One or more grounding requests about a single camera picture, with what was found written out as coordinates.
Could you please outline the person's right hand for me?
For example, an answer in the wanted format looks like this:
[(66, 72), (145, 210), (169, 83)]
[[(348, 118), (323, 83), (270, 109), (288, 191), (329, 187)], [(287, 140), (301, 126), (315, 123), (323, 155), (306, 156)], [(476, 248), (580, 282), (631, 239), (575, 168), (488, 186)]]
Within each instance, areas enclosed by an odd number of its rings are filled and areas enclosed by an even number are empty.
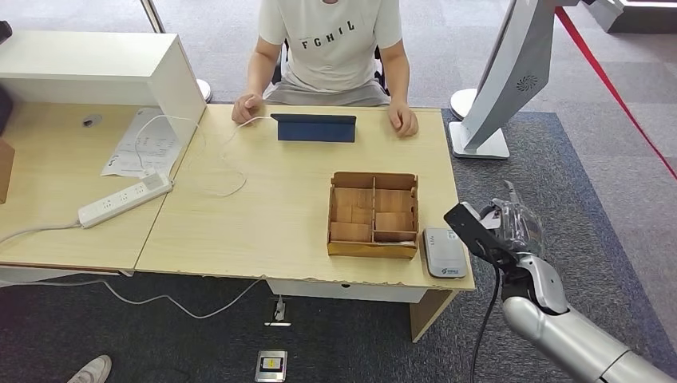
[(256, 113), (263, 105), (260, 93), (245, 93), (232, 106), (232, 120), (237, 124), (246, 124), (256, 117)]

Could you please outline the person's left hand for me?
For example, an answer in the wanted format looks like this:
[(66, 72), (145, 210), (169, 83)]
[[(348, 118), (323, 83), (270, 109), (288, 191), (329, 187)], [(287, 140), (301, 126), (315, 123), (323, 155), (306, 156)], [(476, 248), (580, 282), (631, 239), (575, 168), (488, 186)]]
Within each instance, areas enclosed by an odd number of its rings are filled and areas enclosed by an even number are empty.
[(417, 116), (406, 102), (391, 101), (388, 116), (397, 136), (412, 137), (418, 133)]

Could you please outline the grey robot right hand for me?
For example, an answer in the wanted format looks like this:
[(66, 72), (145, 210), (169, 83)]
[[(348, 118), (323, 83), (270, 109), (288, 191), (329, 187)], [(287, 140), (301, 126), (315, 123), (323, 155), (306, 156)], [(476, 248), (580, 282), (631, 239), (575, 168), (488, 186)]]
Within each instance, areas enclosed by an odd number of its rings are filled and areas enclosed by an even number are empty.
[(509, 199), (492, 199), (479, 213), (481, 224), (492, 232), (520, 261), (537, 256), (544, 250), (544, 232), (540, 219), (528, 208), (514, 184), (505, 180)]

